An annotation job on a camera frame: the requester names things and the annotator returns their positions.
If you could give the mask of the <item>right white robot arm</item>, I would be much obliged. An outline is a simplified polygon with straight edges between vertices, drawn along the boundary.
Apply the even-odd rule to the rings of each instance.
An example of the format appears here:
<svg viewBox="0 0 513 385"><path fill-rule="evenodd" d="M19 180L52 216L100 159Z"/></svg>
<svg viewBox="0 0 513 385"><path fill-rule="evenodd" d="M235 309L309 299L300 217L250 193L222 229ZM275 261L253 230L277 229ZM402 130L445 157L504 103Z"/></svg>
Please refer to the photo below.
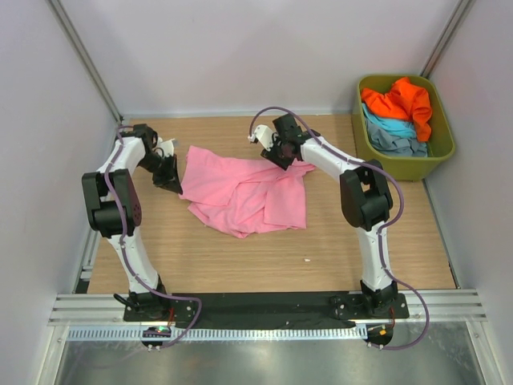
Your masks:
<svg viewBox="0 0 513 385"><path fill-rule="evenodd" d="M256 126L248 141L260 144L261 156L284 170L303 161L338 182L343 217L356 229L361 250L362 310L372 318L390 316L398 284L390 272L384 228L393 200L381 164L367 164L333 147L320 133L303 130L291 114L276 118L273 125Z"/></svg>

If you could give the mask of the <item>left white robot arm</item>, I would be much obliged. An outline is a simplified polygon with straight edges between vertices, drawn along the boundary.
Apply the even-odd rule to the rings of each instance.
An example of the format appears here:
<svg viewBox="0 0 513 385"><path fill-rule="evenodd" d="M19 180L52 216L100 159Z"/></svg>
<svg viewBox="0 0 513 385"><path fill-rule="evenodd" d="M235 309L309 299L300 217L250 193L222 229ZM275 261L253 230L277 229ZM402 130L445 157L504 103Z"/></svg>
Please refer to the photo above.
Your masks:
<svg viewBox="0 0 513 385"><path fill-rule="evenodd" d="M159 321L171 312L171 303L143 245L142 205L132 175L142 168L151 173L155 187L181 194L175 145L147 124L121 126L116 135L107 161L82 176L87 219L116 251L127 275L128 295L114 295L125 306L123 318Z"/></svg>

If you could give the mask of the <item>pink t shirt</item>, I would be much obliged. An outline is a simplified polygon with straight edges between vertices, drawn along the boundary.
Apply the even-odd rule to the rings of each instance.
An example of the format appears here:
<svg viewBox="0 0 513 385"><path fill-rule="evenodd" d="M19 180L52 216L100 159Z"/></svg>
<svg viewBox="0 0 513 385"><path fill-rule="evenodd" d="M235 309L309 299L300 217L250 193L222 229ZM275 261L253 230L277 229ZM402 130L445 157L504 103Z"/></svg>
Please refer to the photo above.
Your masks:
<svg viewBox="0 0 513 385"><path fill-rule="evenodd" d="M304 176L315 167L295 160L284 170L267 160L218 156L191 146L182 200L204 225L237 238L306 228Z"/></svg>

